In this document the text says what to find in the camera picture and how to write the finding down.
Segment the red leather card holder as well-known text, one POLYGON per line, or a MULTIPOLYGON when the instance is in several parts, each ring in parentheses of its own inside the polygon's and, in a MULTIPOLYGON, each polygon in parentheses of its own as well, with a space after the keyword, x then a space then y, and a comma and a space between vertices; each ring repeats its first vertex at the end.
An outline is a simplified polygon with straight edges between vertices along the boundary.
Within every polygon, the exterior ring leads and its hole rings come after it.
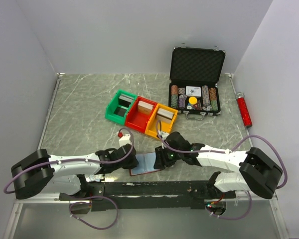
POLYGON ((136 159, 138 161, 138 165, 137 167, 129 170, 130 176, 137 176, 160 171, 159 169, 154 169, 156 159, 155 152, 136 154, 136 159))

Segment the black VIP card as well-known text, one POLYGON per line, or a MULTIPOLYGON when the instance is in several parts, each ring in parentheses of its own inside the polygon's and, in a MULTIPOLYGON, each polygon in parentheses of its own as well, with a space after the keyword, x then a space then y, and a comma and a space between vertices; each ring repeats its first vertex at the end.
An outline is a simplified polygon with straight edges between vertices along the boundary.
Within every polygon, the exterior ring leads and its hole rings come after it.
POLYGON ((124 117, 125 113, 127 112, 127 109, 121 106, 117 106, 114 110, 114 114, 120 117, 124 117))

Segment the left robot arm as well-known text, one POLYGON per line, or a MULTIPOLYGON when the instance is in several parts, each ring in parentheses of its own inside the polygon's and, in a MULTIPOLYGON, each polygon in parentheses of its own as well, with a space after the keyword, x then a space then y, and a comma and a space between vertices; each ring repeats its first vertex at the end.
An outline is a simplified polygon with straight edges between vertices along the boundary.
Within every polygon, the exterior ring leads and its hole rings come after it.
POLYGON ((129 143, 81 156, 56 156, 40 149, 11 168, 15 197, 28 199, 41 192, 64 193, 77 200, 88 195, 87 177, 138 166, 129 143))

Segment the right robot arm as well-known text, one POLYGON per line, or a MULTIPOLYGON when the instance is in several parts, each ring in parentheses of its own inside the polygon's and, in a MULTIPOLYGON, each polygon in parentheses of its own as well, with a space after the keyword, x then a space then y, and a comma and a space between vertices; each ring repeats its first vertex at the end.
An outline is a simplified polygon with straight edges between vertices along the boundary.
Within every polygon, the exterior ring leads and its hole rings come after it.
POLYGON ((179 132, 159 131, 161 146, 157 147, 154 168, 165 169, 181 160, 188 165, 216 167, 225 172, 214 173, 207 186, 212 198, 229 191, 251 191, 264 199, 271 199, 278 188, 283 169, 262 150, 219 149, 202 143, 189 143, 179 132))

